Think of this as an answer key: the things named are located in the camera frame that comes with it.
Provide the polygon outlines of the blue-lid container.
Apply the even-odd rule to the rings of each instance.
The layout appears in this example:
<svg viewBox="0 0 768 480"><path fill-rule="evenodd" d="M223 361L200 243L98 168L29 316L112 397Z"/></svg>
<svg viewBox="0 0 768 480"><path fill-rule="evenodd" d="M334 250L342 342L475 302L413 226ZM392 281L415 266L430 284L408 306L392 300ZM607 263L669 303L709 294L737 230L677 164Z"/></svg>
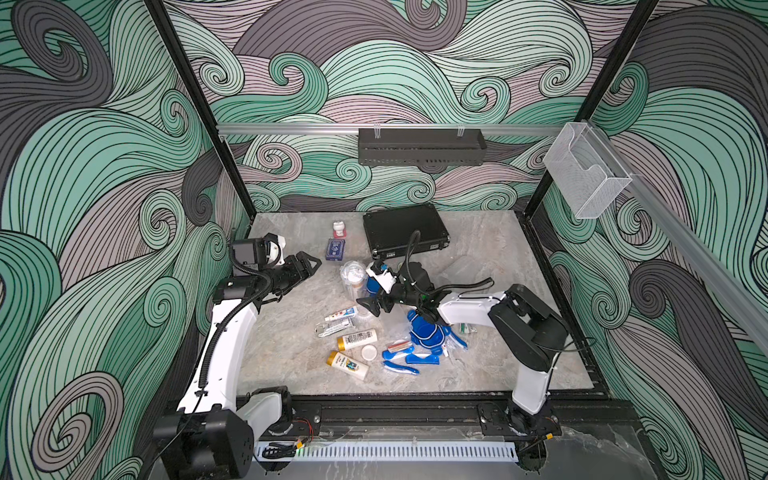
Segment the blue-lid container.
<svg viewBox="0 0 768 480"><path fill-rule="evenodd" d="M437 275L435 284L474 284L481 280L481 271L482 268L474 257L459 256Z"/></svg>
<svg viewBox="0 0 768 480"><path fill-rule="evenodd" d="M368 275L366 267L359 261L348 261L340 268L344 288L353 303L359 298L369 296L367 290Z"/></svg>

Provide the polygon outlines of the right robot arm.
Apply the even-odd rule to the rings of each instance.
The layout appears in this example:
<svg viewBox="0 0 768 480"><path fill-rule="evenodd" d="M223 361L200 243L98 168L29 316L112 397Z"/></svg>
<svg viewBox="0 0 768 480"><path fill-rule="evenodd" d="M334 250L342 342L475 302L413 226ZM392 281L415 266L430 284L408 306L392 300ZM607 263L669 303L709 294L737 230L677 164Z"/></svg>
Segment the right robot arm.
<svg viewBox="0 0 768 480"><path fill-rule="evenodd" d="M568 348L570 330L555 310L522 284L501 292L479 292L492 282L486 278L422 291L418 283L401 280L356 303L376 317L402 304L441 327L464 323L494 328L518 361L512 400L526 414L537 415L546 403L556 361Z"/></svg>

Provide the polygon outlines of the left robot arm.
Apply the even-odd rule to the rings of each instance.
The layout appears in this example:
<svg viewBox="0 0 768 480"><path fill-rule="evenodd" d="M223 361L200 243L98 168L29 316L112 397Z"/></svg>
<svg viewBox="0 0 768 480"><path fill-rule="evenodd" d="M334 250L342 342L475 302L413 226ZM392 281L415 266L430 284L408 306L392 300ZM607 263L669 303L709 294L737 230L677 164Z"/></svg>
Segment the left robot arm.
<svg viewBox="0 0 768 480"><path fill-rule="evenodd" d="M176 410L153 431L170 479L242 479L259 437L291 417L288 393L278 387L239 396L245 347L261 307L279 302L311 278L322 262L305 252L255 269L240 262L240 275L222 280L212 295L212 322L189 386Z"/></svg>

